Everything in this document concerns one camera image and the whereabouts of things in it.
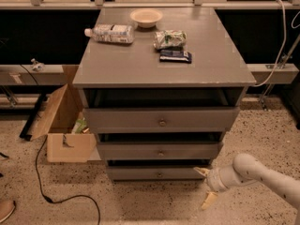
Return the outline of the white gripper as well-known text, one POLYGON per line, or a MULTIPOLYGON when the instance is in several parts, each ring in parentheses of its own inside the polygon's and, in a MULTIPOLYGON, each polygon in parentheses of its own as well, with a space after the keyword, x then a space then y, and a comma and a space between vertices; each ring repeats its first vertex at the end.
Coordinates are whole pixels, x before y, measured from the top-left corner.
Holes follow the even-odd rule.
POLYGON ((224 192, 229 188, 243 184, 242 176, 237 173, 233 165, 217 167, 211 170, 194 167, 194 170, 201 176, 206 177, 207 185, 215 191, 206 192, 206 197, 201 205, 202 210, 208 209, 218 199, 217 192, 224 192))

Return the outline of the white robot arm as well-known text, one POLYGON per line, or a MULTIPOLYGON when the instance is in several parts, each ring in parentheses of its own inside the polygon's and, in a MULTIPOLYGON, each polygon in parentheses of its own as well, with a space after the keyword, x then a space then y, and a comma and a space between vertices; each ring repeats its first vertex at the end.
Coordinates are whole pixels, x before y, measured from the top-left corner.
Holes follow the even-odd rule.
POLYGON ((220 192, 260 182, 297 210, 294 225, 300 225, 300 181, 267 168, 254 156, 238 154, 230 165, 213 169, 194 167, 194 170, 209 187, 202 210, 212 205, 220 192))

